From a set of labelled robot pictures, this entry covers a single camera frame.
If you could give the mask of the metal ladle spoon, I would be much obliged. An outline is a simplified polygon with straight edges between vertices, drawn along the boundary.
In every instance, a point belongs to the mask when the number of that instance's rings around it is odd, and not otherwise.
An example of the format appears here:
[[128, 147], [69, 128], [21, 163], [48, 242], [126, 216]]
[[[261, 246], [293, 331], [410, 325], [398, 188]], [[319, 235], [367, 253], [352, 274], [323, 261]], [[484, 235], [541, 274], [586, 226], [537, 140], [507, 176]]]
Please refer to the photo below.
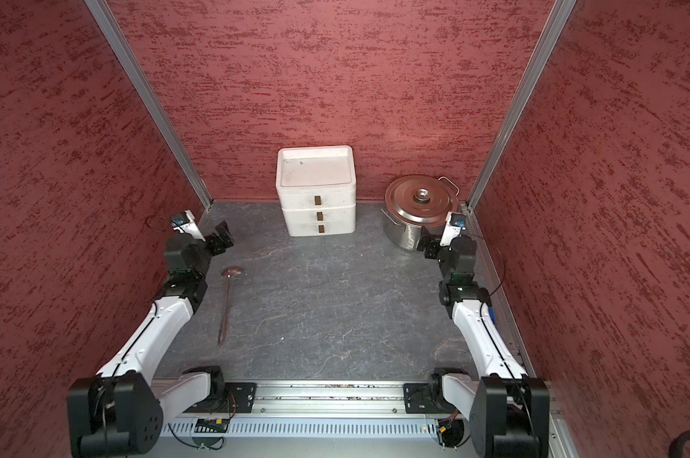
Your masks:
[[222, 317], [220, 322], [220, 328], [218, 332], [217, 345], [222, 347], [226, 340], [227, 329], [228, 329], [228, 316], [230, 316], [230, 294], [232, 293], [233, 281], [242, 276], [245, 273], [245, 269], [240, 266], [232, 266], [226, 268], [221, 276], [227, 281], [226, 284], [226, 294], [223, 303]]

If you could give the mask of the stainless steel pot lid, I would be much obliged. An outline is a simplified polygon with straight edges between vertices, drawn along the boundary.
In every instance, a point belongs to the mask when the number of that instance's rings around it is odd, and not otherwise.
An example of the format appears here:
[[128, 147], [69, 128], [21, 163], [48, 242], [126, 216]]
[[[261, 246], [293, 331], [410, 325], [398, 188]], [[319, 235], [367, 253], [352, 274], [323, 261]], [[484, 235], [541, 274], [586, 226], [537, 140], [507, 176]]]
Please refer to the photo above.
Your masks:
[[396, 223], [437, 227], [459, 210], [459, 188], [447, 177], [406, 176], [385, 192], [387, 213]]

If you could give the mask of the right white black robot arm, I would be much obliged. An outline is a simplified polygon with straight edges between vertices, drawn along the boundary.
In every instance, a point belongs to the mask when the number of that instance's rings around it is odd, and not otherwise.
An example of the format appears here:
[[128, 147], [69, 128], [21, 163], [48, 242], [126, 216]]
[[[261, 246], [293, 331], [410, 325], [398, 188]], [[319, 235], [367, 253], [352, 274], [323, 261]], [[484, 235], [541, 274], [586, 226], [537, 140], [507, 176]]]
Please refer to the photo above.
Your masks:
[[463, 373], [434, 373], [432, 397], [453, 406], [469, 429], [455, 446], [471, 442], [479, 457], [548, 456], [550, 391], [518, 363], [495, 327], [491, 293], [474, 279], [478, 245], [467, 236], [443, 245], [427, 235], [417, 250], [437, 261], [440, 303], [478, 371], [476, 382]]

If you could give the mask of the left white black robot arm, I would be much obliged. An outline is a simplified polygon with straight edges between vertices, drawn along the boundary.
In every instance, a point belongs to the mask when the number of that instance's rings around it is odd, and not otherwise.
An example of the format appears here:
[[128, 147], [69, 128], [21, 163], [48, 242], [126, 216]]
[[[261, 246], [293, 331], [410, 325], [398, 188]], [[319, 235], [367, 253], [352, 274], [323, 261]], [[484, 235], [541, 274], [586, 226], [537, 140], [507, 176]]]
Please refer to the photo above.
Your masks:
[[203, 234], [191, 217], [178, 215], [167, 242], [167, 280], [142, 324], [95, 376], [77, 380], [66, 396], [74, 457], [146, 454], [163, 428], [200, 403], [233, 410], [218, 366], [198, 366], [156, 392], [154, 375], [179, 331], [198, 311], [207, 292], [211, 259], [233, 246], [226, 223]]

